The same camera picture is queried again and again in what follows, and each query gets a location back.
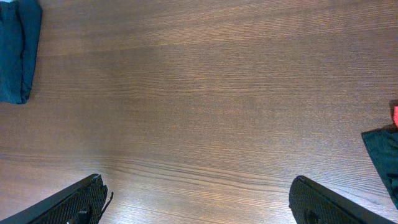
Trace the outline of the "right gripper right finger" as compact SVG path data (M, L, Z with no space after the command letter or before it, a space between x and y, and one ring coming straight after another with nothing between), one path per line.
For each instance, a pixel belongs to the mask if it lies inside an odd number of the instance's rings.
M394 224L303 175L290 186L289 208L298 224Z

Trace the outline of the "navy blue shorts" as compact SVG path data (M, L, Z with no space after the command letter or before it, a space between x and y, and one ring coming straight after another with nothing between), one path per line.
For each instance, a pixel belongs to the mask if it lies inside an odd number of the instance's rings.
M35 75L42 8L37 0L1 1L1 101L27 103Z

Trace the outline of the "dark navy t-shirt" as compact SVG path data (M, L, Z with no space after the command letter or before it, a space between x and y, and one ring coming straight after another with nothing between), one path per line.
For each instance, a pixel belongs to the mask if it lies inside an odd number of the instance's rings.
M397 128L361 133L365 148L382 183L397 208Z

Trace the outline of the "red garment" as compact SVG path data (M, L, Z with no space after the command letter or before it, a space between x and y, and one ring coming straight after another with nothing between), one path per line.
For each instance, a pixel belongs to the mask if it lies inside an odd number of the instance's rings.
M393 107L392 120L395 126L398 128L398 106Z

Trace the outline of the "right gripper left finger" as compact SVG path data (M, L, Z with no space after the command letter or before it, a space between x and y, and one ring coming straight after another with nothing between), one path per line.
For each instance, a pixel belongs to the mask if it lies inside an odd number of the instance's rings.
M108 207L108 188L91 174L1 224L98 224Z

